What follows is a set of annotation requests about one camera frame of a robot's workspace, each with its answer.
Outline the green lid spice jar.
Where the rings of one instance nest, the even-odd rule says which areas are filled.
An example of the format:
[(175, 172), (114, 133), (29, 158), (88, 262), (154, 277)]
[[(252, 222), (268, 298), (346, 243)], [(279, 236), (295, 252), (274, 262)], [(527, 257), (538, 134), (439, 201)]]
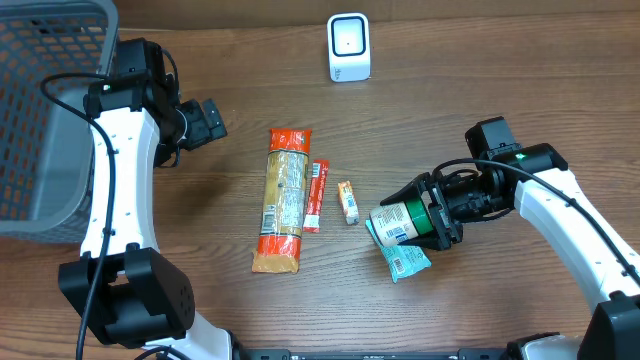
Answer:
[(429, 235), (434, 226), (423, 201), (414, 198), (379, 206), (370, 212), (374, 234), (384, 247), (393, 247)]

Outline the long orange pasta packet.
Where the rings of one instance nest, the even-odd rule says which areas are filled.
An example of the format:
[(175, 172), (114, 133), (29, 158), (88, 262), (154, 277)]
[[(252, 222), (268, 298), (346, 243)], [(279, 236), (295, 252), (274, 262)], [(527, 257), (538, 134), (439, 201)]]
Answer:
[(306, 204), (310, 129), (272, 128), (254, 273), (296, 273)]

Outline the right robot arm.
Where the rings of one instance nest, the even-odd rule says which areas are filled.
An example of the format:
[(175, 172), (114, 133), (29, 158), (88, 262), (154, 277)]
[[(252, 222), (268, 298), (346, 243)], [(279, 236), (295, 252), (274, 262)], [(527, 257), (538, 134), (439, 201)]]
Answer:
[(585, 334), (542, 333), (507, 344), (504, 359), (636, 359), (639, 255), (595, 209), (549, 144), (470, 145), (470, 157), (417, 176), (369, 215), (380, 245), (446, 250), (464, 225), (516, 211), (552, 247), (589, 305)]

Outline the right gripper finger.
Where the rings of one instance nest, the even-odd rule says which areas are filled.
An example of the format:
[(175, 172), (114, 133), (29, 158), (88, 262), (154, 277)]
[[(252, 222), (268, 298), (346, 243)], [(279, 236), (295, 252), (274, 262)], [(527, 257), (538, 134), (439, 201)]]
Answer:
[(392, 205), (412, 199), (417, 199), (427, 190), (429, 184), (430, 173), (425, 172), (416, 176), (407, 185), (402, 187), (399, 191), (386, 197), (380, 202), (381, 206)]
[(442, 242), (438, 235), (425, 235), (416, 238), (408, 239), (399, 243), (400, 246), (417, 246), (420, 248), (426, 248), (430, 250), (442, 251), (445, 249), (445, 244)]

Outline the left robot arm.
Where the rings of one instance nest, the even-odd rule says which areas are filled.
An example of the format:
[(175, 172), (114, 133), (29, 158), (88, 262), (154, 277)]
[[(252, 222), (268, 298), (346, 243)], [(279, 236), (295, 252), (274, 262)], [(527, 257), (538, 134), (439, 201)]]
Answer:
[(153, 224), (153, 171), (181, 150), (217, 138), (195, 101), (181, 102), (177, 72), (132, 66), (91, 75), (81, 107), (54, 95), (93, 136), (93, 189), (80, 258), (60, 266), (58, 285), (81, 317), (75, 356), (87, 334), (142, 357), (244, 359), (234, 335), (196, 310), (190, 280), (159, 251)]

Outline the red snack stick packet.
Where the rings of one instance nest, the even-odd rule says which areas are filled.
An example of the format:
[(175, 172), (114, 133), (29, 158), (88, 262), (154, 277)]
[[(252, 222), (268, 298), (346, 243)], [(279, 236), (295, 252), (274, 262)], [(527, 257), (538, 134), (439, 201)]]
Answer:
[(329, 165), (330, 162), (325, 159), (317, 159), (312, 164), (311, 188), (309, 190), (309, 198), (303, 222), (304, 232), (320, 232), (319, 220), (324, 201)]

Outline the teal wet wipes pack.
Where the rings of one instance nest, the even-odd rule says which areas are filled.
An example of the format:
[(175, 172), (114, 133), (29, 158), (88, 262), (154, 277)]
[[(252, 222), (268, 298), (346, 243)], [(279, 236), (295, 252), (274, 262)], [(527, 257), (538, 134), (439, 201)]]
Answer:
[(365, 226), (385, 258), (394, 284), (396, 284), (400, 279), (409, 278), (432, 266), (431, 261), (420, 247), (385, 247), (375, 234), (370, 220), (365, 221)]

